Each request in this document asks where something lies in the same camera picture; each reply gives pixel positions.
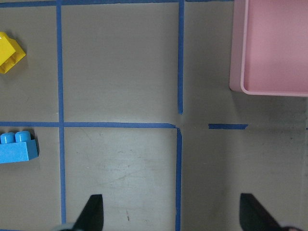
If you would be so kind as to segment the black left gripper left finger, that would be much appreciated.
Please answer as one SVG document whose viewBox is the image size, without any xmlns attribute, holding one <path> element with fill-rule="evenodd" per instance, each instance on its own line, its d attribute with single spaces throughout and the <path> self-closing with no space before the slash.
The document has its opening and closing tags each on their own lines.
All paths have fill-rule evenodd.
<svg viewBox="0 0 308 231">
<path fill-rule="evenodd" d="M 73 225 L 74 231 L 102 231 L 104 224 L 103 196 L 91 195 L 78 219 Z"/>
</svg>

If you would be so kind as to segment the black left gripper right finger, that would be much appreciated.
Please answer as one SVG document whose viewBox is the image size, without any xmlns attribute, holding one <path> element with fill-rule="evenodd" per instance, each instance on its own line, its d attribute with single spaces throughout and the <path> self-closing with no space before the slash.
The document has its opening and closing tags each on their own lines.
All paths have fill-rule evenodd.
<svg viewBox="0 0 308 231">
<path fill-rule="evenodd" d="M 240 226 L 243 231 L 282 231 L 282 227 L 251 194 L 240 195 Z"/>
</svg>

